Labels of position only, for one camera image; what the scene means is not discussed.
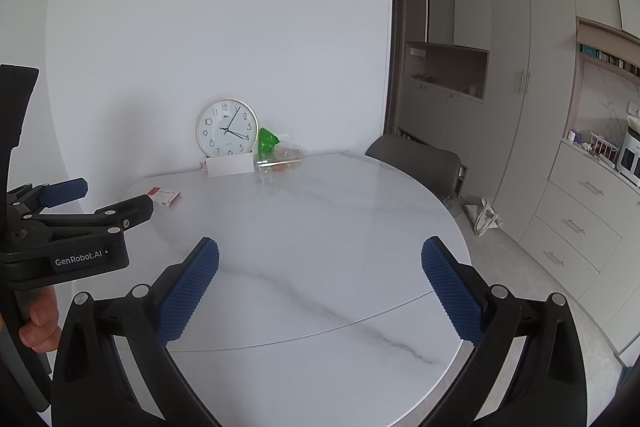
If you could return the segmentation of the person's left hand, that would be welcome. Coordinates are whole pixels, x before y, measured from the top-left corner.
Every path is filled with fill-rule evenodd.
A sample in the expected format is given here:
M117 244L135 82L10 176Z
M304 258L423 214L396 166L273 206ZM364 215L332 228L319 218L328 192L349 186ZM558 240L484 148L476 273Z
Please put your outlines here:
M58 349L61 329L58 325L58 299L52 286L40 288L28 307L29 321L20 330L20 338L27 348L37 353Z

